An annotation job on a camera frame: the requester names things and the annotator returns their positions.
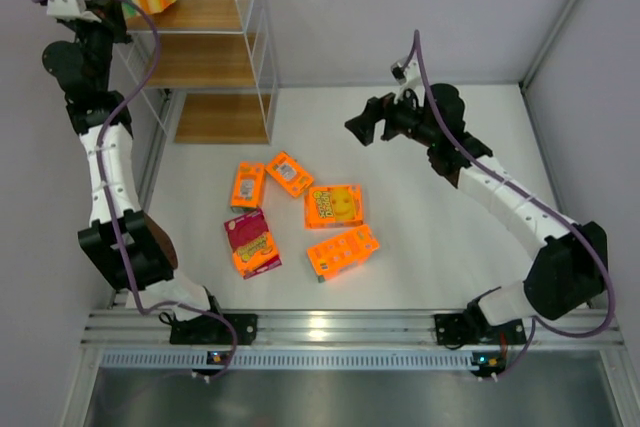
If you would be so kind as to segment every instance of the box with cartoon character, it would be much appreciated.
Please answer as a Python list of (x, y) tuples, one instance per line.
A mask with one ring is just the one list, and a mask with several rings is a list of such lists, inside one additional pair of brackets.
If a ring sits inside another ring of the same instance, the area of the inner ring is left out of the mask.
[(233, 251), (233, 265), (244, 279), (282, 265), (262, 210), (225, 222), (224, 228)]
[(357, 227), (364, 222), (362, 191), (359, 185), (310, 187), (304, 198), (307, 229)]

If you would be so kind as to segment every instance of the cable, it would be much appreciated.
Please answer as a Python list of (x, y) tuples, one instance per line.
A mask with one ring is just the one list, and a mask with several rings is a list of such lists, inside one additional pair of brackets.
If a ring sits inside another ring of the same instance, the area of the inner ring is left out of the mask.
[(527, 351), (529, 350), (529, 347), (531, 347), (531, 344), (533, 343), (533, 337), (535, 335), (536, 335), (536, 319), (531, 318), (531, 332), (529, 332), (529, 337), (527, 338), (527, 341), (522, 346), (522, 349), (520, 349), (520, 352), (518, 352), (518, 355), (516, 355), (516, 358), (513, 359), (513, 362), (507, 365), (507, 367), (502, 372), (500, 372), (499, 374), (495, 374), (495, 376), (492, 376), (494, 380), (504, 379), (507, 375), (509, 375), (510, 372), (513, 372), (513, 369), (515, 369), (517, 365), (520, 362), (522, 362), (522, 359), (524, 359), (525, 354), (527, 353)]
[(429, 79), (427, 77), (427, 71), (424, 66), (424, 58), (422, 56), (422, 47), (420, 45), (420, 32), (418, 30), (415, 30), (413, 34), (413, 45), (411, 46), (411, 52), (415, 52), (415, 55), (418, 59), (418, 65), (420, 67), (420, 75), (422, 76), (422, 83), (424, 84), (425, 94), (427, 96), (429, 106), (431, 107), (431, 111), (433, 112), (433, 116), (435, 117), (436, 122), (440, 127), (440, 130), (442, 130), (442, 132), (444, 133), (445, 137), (447, 137), (449, 142), (451, 142), (451, 144), (453, 144), (453, 146), (463, 155), (465, 159), (471, 162), (472, 165), (475, 165), (478, 169), (480, 169), (485, 174), (495, 179), (497, 182), (509, 187), (515, 193), (517, 193), (522, 198), (531, 202), (533, 205), (538, 207), (542, 212), (547, 214), (549, 217), (555, 219), (563, 227), (569, 230), (569, 232), (571, 232), (576, 237), (576, 239), (578, 239), (578, 241), (582, 244), (582, 246), (585, 248), (587, 253), (591, 256), (596, 266), (598, 267), (598, 270), (600, 271), (600, 275), (602, 275), (602, 278), (604, 279), (607, 294), (609, 296), (609, 305), (607, 307), (607, 315), (605, 316), (602, 323), (595, 329), (590, 330), (588, 332), (580, 332), (580, 333), (565, 332), (563, 330), (557, 329), (556, 327), (553, 327), (552, 325), (549, 325), (547, 322), (545, 322), (538, 316), (535, 317), (535, 321), (540, 323), (540, 325), (545, 327), (550, 332), (553, 332), (554, 334), (562, 335), (564, 337), (571, 337), (574, 339), (583, 339), (587, 337), (593, 337), (594, 335), (598, 335), (601, 332), (605, 331), (609, 327), (609, 324), (611, 324), (611, 321), (613, 320), (613, 316), (616, 308), (616, 296), (613, 289), (613, 284), (611, 282), (611, 277), (609, 277), (609, 272), (607, 271), (607, 268), (605, 267), (604, 262), (602, 262), (602, 259), (600, 258), (598, 253), (591, 246), (589, 241), (582, 235), (582, 233), (573, 224), (568, 222), (564, 217), (558, 214), (551, 207), (546, 206), (537, 198), (531, 197), (528, 192), (526, 192), (525, 190), (523, 190), (513, 182), (505, 179), (497, 172), (488, 168), (487, 166), (482, 164), (482, 162), (479, 162), (464, 148), (464, 146), (460, 142), (458, 142), (458, 139), (456, 139), (455, 136), (451, 133), (451, 131), (447, 127), (447, 124), (442, 118), (442, 114), (440, 114), (440, 110), (438, 109), (438, 105), (433, 96), (433, 92), (431, 91)]
[[(45, 0), (31, 0), (34, 3), (41, 3)], [(118, 223), (118, 216), (116, 214), (116, 208), (115, 208), (115, 203), (113, 201), (113, 196), (111, 195), (111, 189), (109, 188), (109, 184), (108, 184), (108, 177), (106, 174), (106, 169), (105, 169), (105, 161), (104, 161), (104, 151), (102, 149), (102, 145), (104, 143), (104, 136), (107, 132), (107, 129), (109, 128), (109, 126), (111, 125), (111, 122), (113, 121), (113, 119), (115, 119), (118, 114), (120, 114), (120, 112), (125, 109), (127, 107), (127, 105), (129, 104), (129, 102), (131, 102), (131, 100), (133, 100), (133, 98), (144, 88), (144, 86), (146, 85), (146, 83), (149, 81), (149, 79), (151, 78), (151, 76), (153, 75), (153, 72), (155, 71), (156, 67), (158, 66), (158, 63), (160, 62), (160, 53), (161, 53), (161, 44), (160, 44), (160, 34), (158, 33), (158, 29), (156, 28), (153, 20), (151, 19), (151, 17), (144, 11), (142, 10), (140, 7), (138, 7), (138, 5), (136, 5), (135, 3), (131, 2), (130, 0), (116, 0), (120, 3), (123, 4), (127, 4), (128, 6), (130, 6), (132, 9), (134, 9), (136, 12), (138, 12), (142, 18), (145, 20), (145, 22), (149, 25), (149, 28), (151, 29), (151, 33), (153, 35), (153, 40), (155, 43), (155, 54), (153, 57), (153, 62), (151, 64), (151, 67), (149, 68), (149, 70), (147, 71), (146, 75), (144, 76), (144, 78), (140, 81), (140, 83), (138, 83), (138, 85), (131, 91), (131, 93), (129, 93), (129, 95), (127, 95), (127, 97), (120, 102), (120, 104), (113, 110), (113, 112), (111, 112), (111, 114), (107, 117), (107, 119), (104, 121), (104, 123), (102, 124), (102, 128), (100, 129), (100, 132), (98, 133), (98, 138), (96, 141), (96, 159), (98, 161), (98, 170), (100, 173), (100, 181), (103, 184), (103, 188), (104, 188), (104, 194), (105, 194), (105, 198), (107, 200), (107, 205), (109, 207), (109, 214), (111, 216), (111, 225), (113, 226), (113, 231), (114, 231), (114, 235), (116, 238), (116, 243), (118, 244), (118, 250), (120, 251), (120, 255), (122, 256), (122, 261), (124, 263), (124, 268), (125, 268), (125, 272), (127, 274), (127, 280), (129, 282), (129, 289), (131, 290), (131, 293), (133, 294), (133, 299), (135, 301), (136, 304), (136, 308), (138, 309), (138, 311), (142, 314), (142, 315), (149, 315), (151, 314), (154, 310), (160, 308), (160, 307), (169, 307), (169, 306), (177, 306), (183, 310), (187, 310), (189, 312), (193, 312), (199, 315), (205, 315), (207, 317), (211, 317), (215, 320), (217, 320), (218, 322), (222, 323), (227, 329), (229, 329), (229, 331), (231, 332), (231, 338), (232, 338), (232, 345), (231, 345), (231, 352), (229, 355), (229, 358), (227, 360), (227, 362), (223, 365), (222, 369), (219, 370), (215, 375), (210, 377), (210, 380), (216, 379), (222, 375), (224, 375), (227, 370), (229, 369), (229, 366), (231, 365), (231, 362), (233, 360), (233, 357), (235, 356), (236, 350), (238, 348), (238, 334), (236, 332), (236, 330), (233, 328), (233, 325), (231, 325), (229, 323), (229, 321), (227, 321), (224, 317), (217, 315), (213, 312), (209, 312), (206, 310), (201, 310), (201, 309), (196, 309), (194, 307), (191, 307), (189, 305), (180, 303), (180, 302), (174, 302), (171, 300), (165, 300), (162, 302), (158, 302), (155, 305), (152, 305), (149, 308), (145, 308), (142, 305), (142, 300), (140, 299), (140, 291), (138, 290), (138, 285), (136, 284), (136, 278), (135, 275), (133, 273), (133, 267), (131, 266), (131, 259), (129, 258), (129, 254), (127, 252), (127, 248), (126, 248), (126, 244), (125, 244), (125, 240), (124, 237), (122, 235), (122, 231), (120, 230), (120, 225)]]

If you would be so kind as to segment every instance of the orange box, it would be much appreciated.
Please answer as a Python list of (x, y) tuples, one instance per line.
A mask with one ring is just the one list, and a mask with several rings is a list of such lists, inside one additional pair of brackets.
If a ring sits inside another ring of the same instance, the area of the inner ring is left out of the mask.
[(264, 198), (264, 179), (264, 164), (240, 162), (231, 194), (231, 210), (242, 214), (259, 209)]
[(351, 229), (307, 250), (318, 282), (332, 279), (362, 264), (380, 244), (367, 224)]
[(298, 197), (313, 184), (313, 176), (284, 151), (267, 164), (267, 172), (293, 197)]
[(356, 227), (364, 223), (362, 191), (359, 185), (311, 187), (304, 197), (304, 225), (307, 229)]
[(233, 265), (244, 279), (282, 265), (262, 210), (225, 222), (224, 229), (233, 251)]

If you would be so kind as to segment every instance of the white table surface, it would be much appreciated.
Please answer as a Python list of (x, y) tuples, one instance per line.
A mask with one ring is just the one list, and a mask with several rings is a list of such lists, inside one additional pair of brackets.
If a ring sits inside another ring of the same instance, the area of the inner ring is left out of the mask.
[[(179, 268), (224, 309), (461, 308), (492, 287), (523, 279), (531, 265), (524, 250), (431, 170), (425, 147), (398, 137), (365, 148), (344, 128), (369, 97), (392, 89), (283, 89), (270, 146), (167, 142), (149, 213), (171, 236)], [(460, 86), (460, 92), (468, 130), (554, 205), (518, 87)], [(381, 245), (369, 261), (318, 283), (306, 249), (342, 229), (305, 230), (302, 197), (291, 198), (269, 178), (263, 208), (283, 265), (248, 280), (234, 270), (223, 222), (234, 217), (228, 201), (237, 164), (266, 163), (280, 150), (315, 175), (317, 185), (362, 185), (366, 222)]]

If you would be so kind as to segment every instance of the black mount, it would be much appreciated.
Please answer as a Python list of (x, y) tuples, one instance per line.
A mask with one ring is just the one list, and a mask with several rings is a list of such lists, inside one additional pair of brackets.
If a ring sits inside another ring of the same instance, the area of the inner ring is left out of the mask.
[[(229, 322), (238, 336), (238, 345), (251, 345), (258, 334), (256, 314), (224, 314), (216, 298), (209, 294), (210, 312)], [(167, 313), (160, 315), (160, 321), (171, 326), (169, 343), (173, 345), (231, 345), (233, 337), (220, 321), (201, 315), (192, 320), (178, 321)]]
[(465, 345), (501, 344), (501, 335), (508, 345), (524, 345), (527, 341), (521, 320), (514, 320), (496, 327), (485, 324), (476, 328), (477, 323), (470, 322), (466, 312), (434, 315), (436, 323), (436, 339), (438, 345), (451, 350)]

